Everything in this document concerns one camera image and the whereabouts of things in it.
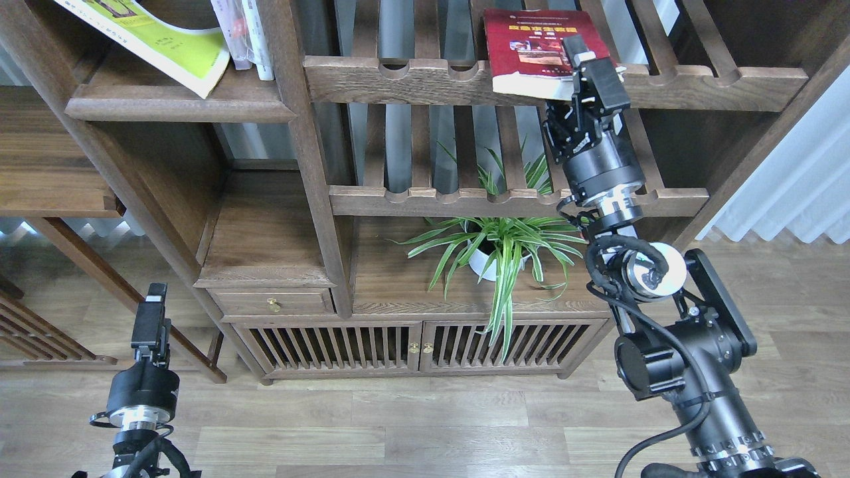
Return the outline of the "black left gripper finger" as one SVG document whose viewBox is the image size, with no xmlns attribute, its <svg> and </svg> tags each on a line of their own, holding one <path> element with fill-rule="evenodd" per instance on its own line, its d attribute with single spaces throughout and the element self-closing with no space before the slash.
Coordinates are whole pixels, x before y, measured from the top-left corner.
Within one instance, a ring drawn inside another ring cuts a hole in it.
<svg viewBox="0 0 850 478">
<path fill-rule="evenodd" d="M 168 362 L 168 318 L 166 318 L 166 283 L 152 283 L 145 300 L 137 306 L 131 348 L 136 361 Z"/>
</svg>

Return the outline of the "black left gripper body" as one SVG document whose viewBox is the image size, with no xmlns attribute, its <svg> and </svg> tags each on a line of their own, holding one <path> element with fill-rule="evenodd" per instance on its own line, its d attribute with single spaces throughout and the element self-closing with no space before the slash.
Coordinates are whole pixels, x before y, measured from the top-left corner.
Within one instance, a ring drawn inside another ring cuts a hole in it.
<svg viewBox="0 0 850 478">
<path fill-rule="evenodd" d="M 179 376 L 168 356 L 139 356 L 112 379 L 106 411 L 91 415 L 95 427 L 159 427 L 176 417 Z"/>
</svg>

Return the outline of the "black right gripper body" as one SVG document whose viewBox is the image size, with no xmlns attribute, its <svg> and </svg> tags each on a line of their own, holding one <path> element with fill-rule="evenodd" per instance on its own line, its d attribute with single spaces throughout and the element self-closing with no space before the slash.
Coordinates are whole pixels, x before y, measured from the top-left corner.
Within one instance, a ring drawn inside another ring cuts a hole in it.
<svg viewBox="0 0 850 478">
<path fill-rule="evenodd" d="M 622 185 L 628 193 L 644 186 L 635 155 L 618 149 L 611 117 L 595 118 L 556 100 L 547 100 L 546 115 L 547 142 L 578 206 L 591 206 Z"/>
</svg>

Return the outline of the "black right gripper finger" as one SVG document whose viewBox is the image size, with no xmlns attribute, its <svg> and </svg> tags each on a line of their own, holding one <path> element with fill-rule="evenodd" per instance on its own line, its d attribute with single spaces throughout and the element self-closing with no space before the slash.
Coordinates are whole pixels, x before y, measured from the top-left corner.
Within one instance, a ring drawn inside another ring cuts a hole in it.
<svg viewBox="0 0 850 478">
<path fill-rule="evenodd" d="M 573 76 L 572 106 L 577 112 L 604 117 L 631 106 L 624 84 L 610 58 L 598 58 L 580 35 L 562 39 Z"/>
</svg>

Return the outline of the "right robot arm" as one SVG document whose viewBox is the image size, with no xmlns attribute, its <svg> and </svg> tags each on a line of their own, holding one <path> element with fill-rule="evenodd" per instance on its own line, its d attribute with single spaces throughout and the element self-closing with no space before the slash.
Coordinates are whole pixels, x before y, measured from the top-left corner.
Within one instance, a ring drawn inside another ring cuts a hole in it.
<svg viewBox="0 0 850 478">
<path fill-rule="evenodd" d="M 582 208 L 568 221 L 589 242 L 587 289 L 616 321 L 614 358 L 626 387 L 636 400 L 668 400 L 680 423 L 634 445 L 614 475 L 643 449 L 686 435 L 696 472 L 651 463 L 641 476 L 816 477 L 807 460 L 774 453 L 730 377 L 757 342 L 707 255 L 636 236 L 634 191 L 644 175 L 614 143 L 612 118 L 630 106 L 616 67 L 580 35 L 565 37 L 562 47 L 574 91 L 570 103 L 547 101 L 544 125 L 570 201 Z"/>
</svg>

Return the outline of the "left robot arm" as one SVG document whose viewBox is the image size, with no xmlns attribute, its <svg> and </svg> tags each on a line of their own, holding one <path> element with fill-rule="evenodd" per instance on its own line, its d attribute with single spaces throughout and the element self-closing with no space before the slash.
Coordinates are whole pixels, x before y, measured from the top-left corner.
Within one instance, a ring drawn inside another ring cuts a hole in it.
<svg viewBox="0 0 850 478">
<path fill-rule="evenodd" d="M 167 284 L 152 283 L 137 306 L 131 333 L 135 363 L 112 379 L 106 411 L 89 418 L 91 426 L 116 428 L 112 469 L 106 477 L 157 477 L 170 470 L 160 468 L 164 453 L 181 477 L 200 477 L 191 470 L 185 455 L 167 439 L 169 422 L 176 415 L 179 376 L 168 369 L 171 322 L 165 315 Z M 167 430 L 159 434 L 158 430 Z"/>
</svg>

